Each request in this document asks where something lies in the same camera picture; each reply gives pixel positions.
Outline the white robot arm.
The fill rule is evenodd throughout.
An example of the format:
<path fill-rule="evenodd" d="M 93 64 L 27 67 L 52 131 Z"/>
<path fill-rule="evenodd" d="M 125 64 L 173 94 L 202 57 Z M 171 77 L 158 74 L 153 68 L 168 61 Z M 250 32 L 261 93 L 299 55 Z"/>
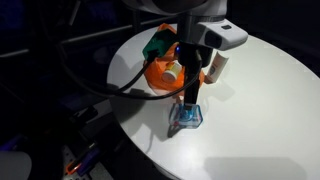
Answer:
<path fill-rule="evenodd" d="M 248 33 L 226 19 L 228 0 L 122 0 L 133 9 L 178 16 L 179 63 L 185 67 L 184 109 L 197 103 L 200 70 L 210 64 L 214 49 L 244 44 Z"/>

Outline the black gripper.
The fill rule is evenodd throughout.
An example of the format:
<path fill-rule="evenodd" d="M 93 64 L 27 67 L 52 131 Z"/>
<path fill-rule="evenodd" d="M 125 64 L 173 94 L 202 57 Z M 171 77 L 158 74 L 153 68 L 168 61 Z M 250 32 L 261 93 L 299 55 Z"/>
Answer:
<path fill-rule="evenodd" d="M 196 51 L 202 59 L 202 67 L 207 67 L 211 61 L 211 48 L 205 46 L 198 46 L 184 42 L 179 43 L 178 61 L 184 67 L 184 77 L 192 79 L 198 72 L 198 61 L 196 59 Z M 184 94 L 184 109 L 191 110 L 192 106 L 196 104 L 200 81 L 196 80 L 190 87 L 185 90 Z"/>

